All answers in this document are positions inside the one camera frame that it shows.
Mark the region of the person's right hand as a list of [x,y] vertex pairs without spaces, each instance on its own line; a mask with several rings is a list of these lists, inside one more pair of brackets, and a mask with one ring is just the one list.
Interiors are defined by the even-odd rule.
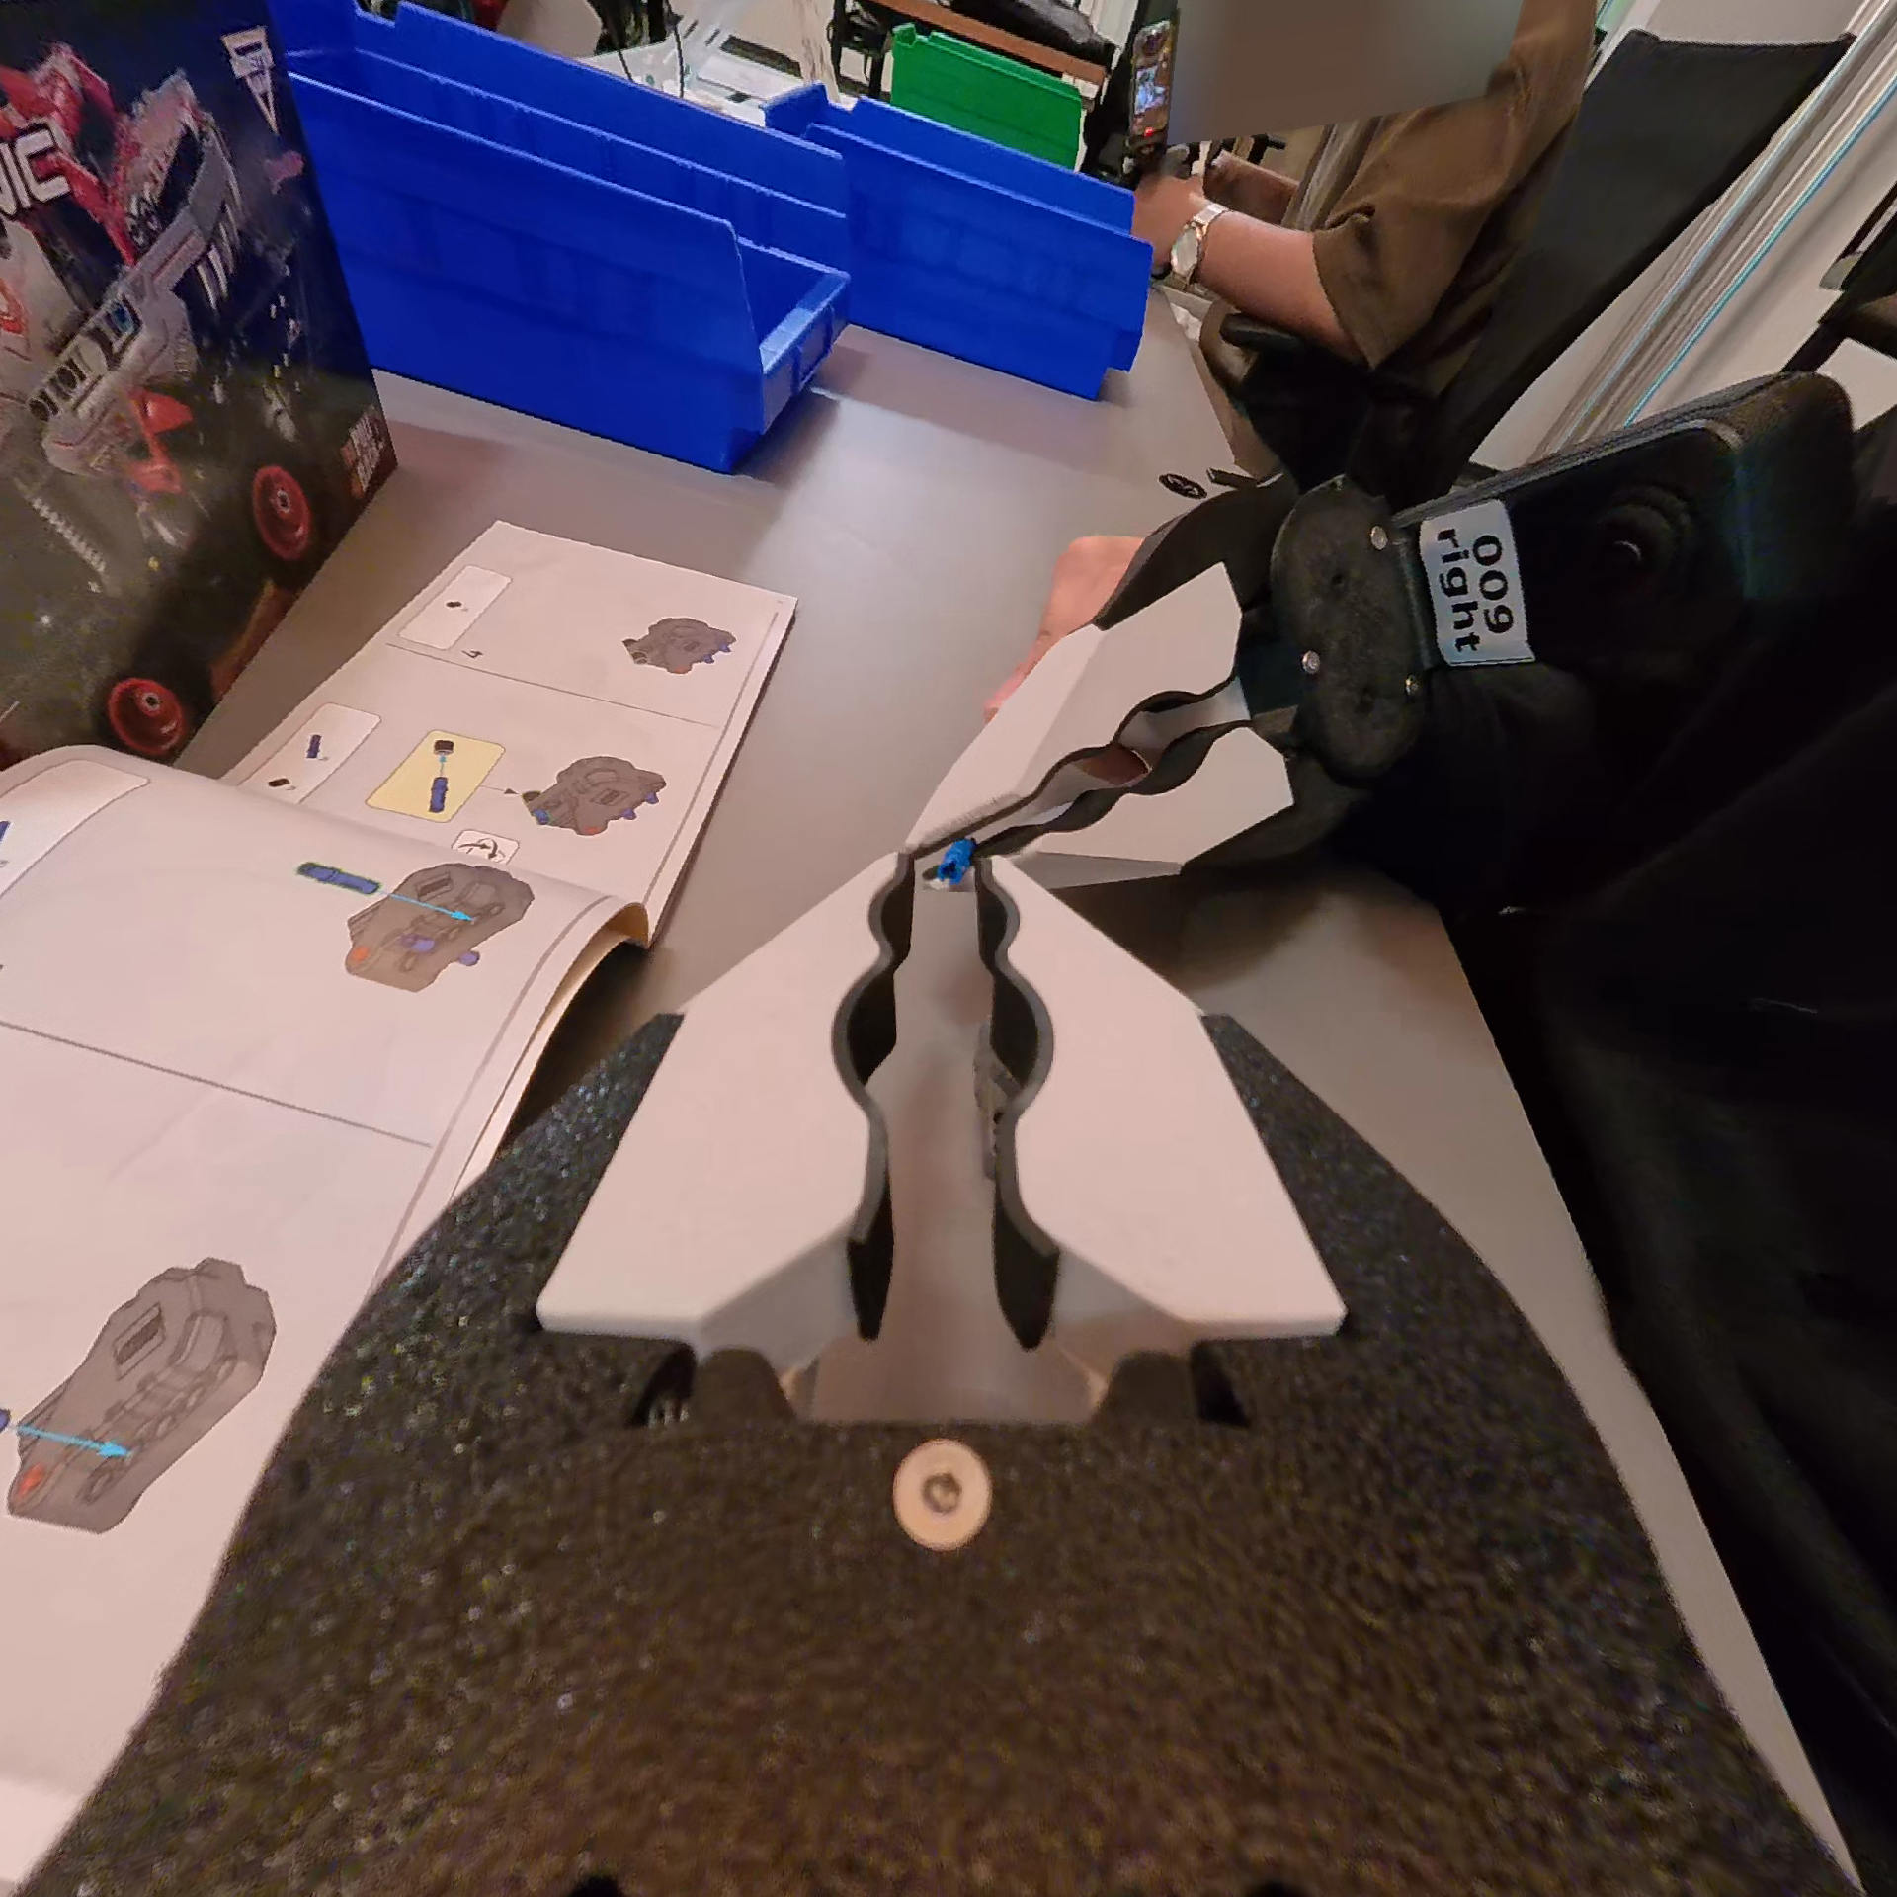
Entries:
[[1054,562],[1051,588],[1038,615],[1036,638],[1016,669],[987,694],[982,718],[990,723],[1012,690],[1049,658],[1049,653],[1085,625],[1095,625],[1104,603],[1128,581],[1143,538],[1085,533],[1076,538]]

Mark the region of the dark toy truck box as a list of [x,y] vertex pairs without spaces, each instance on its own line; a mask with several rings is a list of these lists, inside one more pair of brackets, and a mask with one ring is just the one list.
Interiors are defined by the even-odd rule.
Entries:
[[4,6],[4,768],[168,760],[394,470],[269,2]]

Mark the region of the blue plastic storage bin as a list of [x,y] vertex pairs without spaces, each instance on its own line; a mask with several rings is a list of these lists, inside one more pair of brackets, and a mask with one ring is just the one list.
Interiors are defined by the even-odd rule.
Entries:
[[562,122],[703,164],[824,211],[843,214],[845,208],[843,160],[818,144],[542,52],[430,6],[400,2],[386,19],[361,2],[272,2],[269,10],[289,54],[380,54],[439,78],[466,81],[513,104],[543,108]]
[[629,185],[653,152],[368,54],[289,67],[375,368],[735,470],[850,325],[850,275]]
[[822,88],[768,122],[843,164],[856,325],[1082,398],[1136,365],[1154,261],[1128,187]]

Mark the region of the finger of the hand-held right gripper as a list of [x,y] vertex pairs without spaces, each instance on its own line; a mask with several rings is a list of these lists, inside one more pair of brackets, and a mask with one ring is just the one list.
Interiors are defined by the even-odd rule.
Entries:
[[1146,764],[1121,745],[1143,713],[1238,688],[1243,603],[1222,567],[1183,581],[1125,621],[1059,641],[972,737],[915,819],[905,853],[944,854],[972,836],[977,854],[1022,857],[1028,820],[1078,796],[1076,769],[1109,783]]
[[1143,713],[1121,745],[1146,769],[1109,783],[1078,768],[1078,796],[1028,820],[1024,873],[1180,873],[1292,807],[1291,760],[1247,718],[1238,688]]

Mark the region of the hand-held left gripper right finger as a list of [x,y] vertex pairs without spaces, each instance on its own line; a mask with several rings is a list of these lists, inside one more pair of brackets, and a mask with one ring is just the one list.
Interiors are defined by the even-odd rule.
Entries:
[[1344,1299],[1212,1021],[1009,861],[978,864],[990,1046],[1018,1078],[993,1283],[1024,1350],[1327,1339]]

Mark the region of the aluminium frame post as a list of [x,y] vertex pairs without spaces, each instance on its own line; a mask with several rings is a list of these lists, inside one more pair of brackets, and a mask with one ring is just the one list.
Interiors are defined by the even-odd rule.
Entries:
[[1630,32],[1701,45],[1847,38],[1764,152],[1517,395],[1477,446],[1514,468],[1783,368],[1827,315],[1859,236],[1894,214],[1891,2],[1605,2]]

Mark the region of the open instruction booklet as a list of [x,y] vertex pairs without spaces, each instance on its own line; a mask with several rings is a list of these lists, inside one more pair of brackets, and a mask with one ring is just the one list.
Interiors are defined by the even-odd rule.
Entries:
[[227,778],[4,773],[4,1886],[328,1347],[661,920],[795,594],[488,524]]

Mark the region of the person's black sweater torso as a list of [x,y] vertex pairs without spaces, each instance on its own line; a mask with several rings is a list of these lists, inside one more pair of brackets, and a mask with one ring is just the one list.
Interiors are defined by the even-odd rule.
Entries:
[[1865,1886],[1894,1890],[1894,913],[1504,910],[1485,1021]]

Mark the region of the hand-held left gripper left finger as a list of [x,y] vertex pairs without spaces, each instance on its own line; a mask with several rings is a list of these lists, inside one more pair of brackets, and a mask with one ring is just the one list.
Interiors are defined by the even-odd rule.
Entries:
[[537,1295],[562,1335],[757,1356],[878,1339],[908,857],[891,853],[696,993]]

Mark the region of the black office chair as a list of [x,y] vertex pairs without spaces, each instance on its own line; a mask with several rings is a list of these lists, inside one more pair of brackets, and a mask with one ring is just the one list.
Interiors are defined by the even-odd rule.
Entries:
[[1452,489],[1504,415],[1767,152],[1853,45],[1853,32],[1713,41],[1630,27],[1532,179],[1471,346],[1438,389],[1419,368],[1352,368],[1243,315],[1206,320],[1215,383],[1302,489],[1344,474],[1395,508]]

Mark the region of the green plastic bin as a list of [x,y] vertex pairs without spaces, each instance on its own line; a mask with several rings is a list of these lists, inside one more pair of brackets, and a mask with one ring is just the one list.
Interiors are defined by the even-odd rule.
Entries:
[[1085,97],[1051,74],[952,32],[901,23],[889,41],[889,102],[1065,172],[1082,158]]

